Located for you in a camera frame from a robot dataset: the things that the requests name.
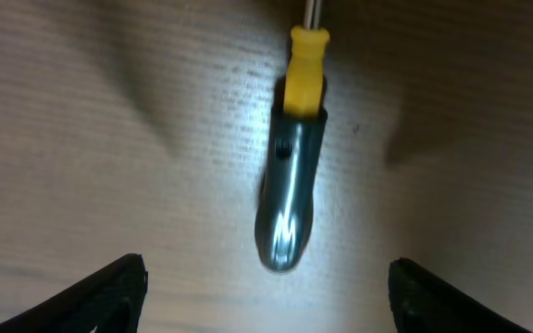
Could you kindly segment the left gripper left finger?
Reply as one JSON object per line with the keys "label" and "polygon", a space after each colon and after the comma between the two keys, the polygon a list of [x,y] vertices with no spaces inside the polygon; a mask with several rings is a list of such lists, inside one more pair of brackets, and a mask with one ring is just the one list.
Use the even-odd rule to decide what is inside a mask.
{"label": "left gripper left finger", "polygon": [[0,333],[137,333],[148,290],[143,257],[128,253],[0,324]]}

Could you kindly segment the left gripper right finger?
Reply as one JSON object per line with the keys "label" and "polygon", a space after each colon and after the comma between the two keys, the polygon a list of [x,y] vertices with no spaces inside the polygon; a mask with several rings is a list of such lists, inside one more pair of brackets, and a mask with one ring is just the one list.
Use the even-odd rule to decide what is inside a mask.
{"label": "left gripper right finger", "polygon": [[529,333],[408,258],[390,263],[388,287],[398,333]]}

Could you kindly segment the black yellow screwdriver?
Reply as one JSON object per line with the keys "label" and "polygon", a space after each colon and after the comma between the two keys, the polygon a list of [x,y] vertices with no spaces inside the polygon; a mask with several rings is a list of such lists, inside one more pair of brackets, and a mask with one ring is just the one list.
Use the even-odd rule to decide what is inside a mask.
{"label": "black yellow screwdriver", "polygon": [[323,60],[329,33],[320,27],[322,1],[305,3],[291,29],[291,56],[282,99],[273,104],[263,187],[254,224],[262,264],[287,272],[300,262],[314,214],[318,159],[328,120]]}

